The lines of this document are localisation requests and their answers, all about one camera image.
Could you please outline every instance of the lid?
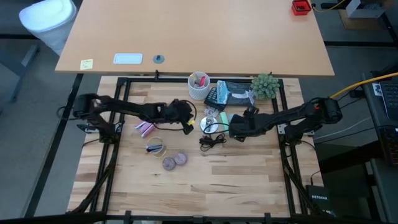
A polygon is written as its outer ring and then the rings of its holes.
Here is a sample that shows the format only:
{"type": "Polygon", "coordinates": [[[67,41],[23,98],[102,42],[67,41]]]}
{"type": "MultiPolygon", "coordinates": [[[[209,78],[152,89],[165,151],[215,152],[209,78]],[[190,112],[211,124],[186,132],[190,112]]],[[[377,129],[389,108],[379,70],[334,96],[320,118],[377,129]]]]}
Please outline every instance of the lid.
{"type": "Polygon", "coordinates": [[[23,9],[19,19],[26,29],[43,32],[63,24],[74,14],[71,0],[45,0],[23,9]]]}

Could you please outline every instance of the yellow cable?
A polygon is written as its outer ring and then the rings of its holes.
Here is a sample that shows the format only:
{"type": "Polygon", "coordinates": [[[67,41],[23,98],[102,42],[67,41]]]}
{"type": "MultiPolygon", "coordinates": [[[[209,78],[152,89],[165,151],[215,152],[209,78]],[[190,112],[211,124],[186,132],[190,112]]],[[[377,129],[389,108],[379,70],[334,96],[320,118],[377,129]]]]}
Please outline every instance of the yellow cable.
{"type": "Polygon", "coordinates": [[[382,79],[385,79],[385,78],[393,77],[393,76],[396,76],[396,75],[398,75],[398,72],[391,73],[391,74],[388,74],[388,75],[383,75],[383,76],[376,77],[376,78],[371,78],[371,79],[368,79],[368,80],[365,80],[365,81],[361,81],[361,82],[357,82],[357,83],[352,84],[349,87],[346,87],[346,88],[338,91],[337,93],[331,95],[330,98],[335,98],[336,96],[344,93],[345,91],[350,90],[352,88],[355,88],[357,86],[360,86],[360,85],[363,85],[363,84],[367,84],[369,82],[374,82],[374,81],[377,81],[377,80],[382,80],[382,79]]]}
{"type": "Polygon", "coordinates": [[[317,12],[327,12],[327,11],[329,11],[329,10],[332,10],[332,9],[338,7],[339,5],[341,5],[341,4],[342,4],[343,2],[345,2],[345,1],[346,1],[346,0],[342,0],[341,2],[337,3],[335,6],[329,8],[329,9],[327,9],[327,10],[323,10],[323,11],[320,11],[320,10],[316,9],[315,7],[312,7],[312,9],[315,10],[315,11],[317,11],[317,12]]]}

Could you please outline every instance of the succulent plant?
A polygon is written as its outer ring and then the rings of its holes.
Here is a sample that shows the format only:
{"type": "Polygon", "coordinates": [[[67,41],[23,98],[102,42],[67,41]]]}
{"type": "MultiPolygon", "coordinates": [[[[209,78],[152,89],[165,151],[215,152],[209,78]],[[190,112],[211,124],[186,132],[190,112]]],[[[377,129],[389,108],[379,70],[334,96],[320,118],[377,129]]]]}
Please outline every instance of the succulent plant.
{"type": "Polygon", "coordinates": [[[278,79],[270,74],[262,73],[251,80],[251,88],[259,100],[273,99],[279,90],[278,79]]]}

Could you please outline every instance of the wooden table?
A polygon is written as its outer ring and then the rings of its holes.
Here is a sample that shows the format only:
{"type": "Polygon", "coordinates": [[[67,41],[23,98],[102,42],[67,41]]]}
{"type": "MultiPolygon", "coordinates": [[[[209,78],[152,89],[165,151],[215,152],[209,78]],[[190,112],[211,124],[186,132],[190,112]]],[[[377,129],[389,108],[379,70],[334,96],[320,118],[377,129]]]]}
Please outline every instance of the wooden table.
{"type": "Polygon", "coordinates": [[[84,0],[56,71],[332,76],[311,11],[294,16],[292,0],[84,0]],[[139,65],[115,65],[141,53],[139,65]],[[164,55],[162,64],[153,62],[164,55]]]}
{"type": "MultiPolygon", "coordinates": [[[[117,77],[102,77],[98,94],[113,96],[116,80],[117,77]]],[[[303,98],[299,81],[285,78],[284,83],[289,108],[301,105],[303,98]]],[[[185,83],[132,83],[129,94],[129,101],[135,103],[170,103],[174,98],[190,100],[196,105],[196,125],[205,116],[205,105],[189,97],[185,83]]],[[[256,104],[261,113],[273,113],[271,101],[258,101],[256,104]]],[[[242,114],[244,110],[245,107],[237,106],[226,108],[227,114],[242,114]]],[[[103,116],[108,120],[109,113],[103,116]]],[[[131,210],[135,215],[263,217],[264,212],[270,212],[273,217],[289,216],[275,129],[264,136],[247,138],[245,142],[227,137],[226,143],[202,152],[198,143],[202,133],[198,126],[188,136],[182,131],[155,130],[142,139],[134,130],[134,126],[140,123],[139,119],[134,116],[126,116],[125,119],[109,214],[122,215],[125,210],[131,210]],[[162,159],[145,153],[146,142],[152,136],[164,140],[166,156],[186,153],[187,164],[172,171],[164,170],[162,159]]],[[[169,126],[180,127],[177,124],[162,125],[169,126]]],[[[98,135],[89,134],[86,141],[96,138],[98,135]]],[[[304,139],[312,143],[311,138],[304,139]]],[[[69,210],[77,207],[94,186],[102,146],[94,142],[83,148],[69,210]]],[[[303,183],[308,184],[311,174],[319,170],[317,155],[311,146],[301,144],[297,146],[297,156],[303,183]]],[[[314,182],[322,185],[320,174],[314,176],[314,182]]],[[[294,189],[299,212],[297,196],[294,189]]]]}

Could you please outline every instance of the red object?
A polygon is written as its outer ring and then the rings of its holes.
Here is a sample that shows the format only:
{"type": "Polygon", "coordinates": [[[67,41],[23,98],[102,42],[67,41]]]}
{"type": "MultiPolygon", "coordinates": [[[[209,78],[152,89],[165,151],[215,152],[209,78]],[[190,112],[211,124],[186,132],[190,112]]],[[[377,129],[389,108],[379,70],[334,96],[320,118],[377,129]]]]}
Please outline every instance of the red object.
{"type": "Polygon", "coordinates": [[[296,16],[307,15],[311,11],[310,3],[307,0],[293,1],[292,11],[296,16]]]}
{"type": "Polygon", "coordinates": [[[205,77],[202,77],[200,79],[200,85],[199,86],[203,86],[205,84],[205,77]]]}

